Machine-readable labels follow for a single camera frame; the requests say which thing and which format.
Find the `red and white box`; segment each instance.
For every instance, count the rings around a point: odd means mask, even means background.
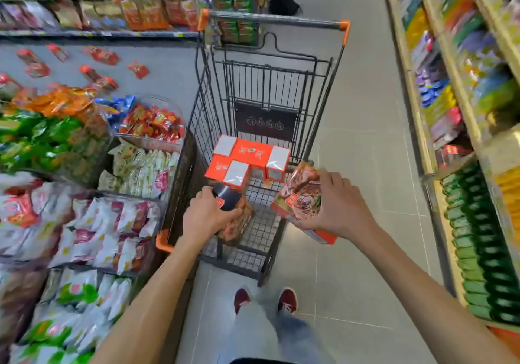
[[[222,183],[231,186],[232,189],[243,192],[249,186],[250,176],[251,167],[248,163],[232,160]]]
[[[224,182],[226,173],[231,165],[231,158],[215,155],[211,160],[210,166],[207,168],[206,174],[204,175],[208,179],[212,179],[218,182]]]
[[[291,151],[285,147],[273,146],[266,164],[267,178],[285,183],[284,175]]]
[[[251,176],[265,180],[267,179],[266,165],[271,151],[271,145],[238,139],[235,148],[231,152],[231,158],[248,163],[251,166]]]
[[[213,154],[230,157],[236,142],[237,139],[235,137],[230,137],[229,135],[224,134],[221,135],[215,149],[213,149]]]

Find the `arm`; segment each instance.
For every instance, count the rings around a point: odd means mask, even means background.
[[[121,316],[90,364],[157,362],[177,306],[180,291],[197,255],[209,238],[240,210],[224,212],[206,186],[191,200],[183,218],[183,235]]]
[[[320,213],[297,226],[328,231],[356,245],[391,287],[439,363],[520,362],[378,226],[359,188],[337,172],[320,170],[320,179]]]

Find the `sneaker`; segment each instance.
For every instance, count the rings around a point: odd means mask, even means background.
[[[291,288],[284,288],[278,300],[278,312],[286,310],[293,314],[297,309],[298,299],[296,298],[296,293]]]
[[[245,288],[239,288],[235,293],[235,314],[238,315],[238,311],[242,305],[251,302],[251,295]]]

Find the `tile floor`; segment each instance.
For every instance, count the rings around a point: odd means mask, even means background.
[[[442,283],[432,223],[419,185],[385,0],[296,0],[307,17],[350,19],[352,32],[312,158],[360,186],[378,222]],[[283,28],[280,48],[336,56],[341,35]],[[435,362],[372,264],[349,242],[321,246],[287,227],[267,284],[199,266],[177,364],[214,362],[233,324],[235,291],[247,285],[274,311],[293,287],[309,321],[338,363]]]

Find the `shoe sole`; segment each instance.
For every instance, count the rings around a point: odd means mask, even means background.
[[[285,290],[290,290],[293,292],[294,294],[294,297],[296,298],[296,310],[292,313],[295,313],[295,312],[298,312],[298,308],[299,308],[299,304],[298,304],[298,295],[296,294],[296,291],[294,291],[293,288],[283,288],[282,289],[282,292],[280,293],[280,295],[278,296],[278,303],[277,303],[277,306],[276,306],[276,309],[278,309],[278,304],[280,303],[280,299],[282,298],[282,294]]]

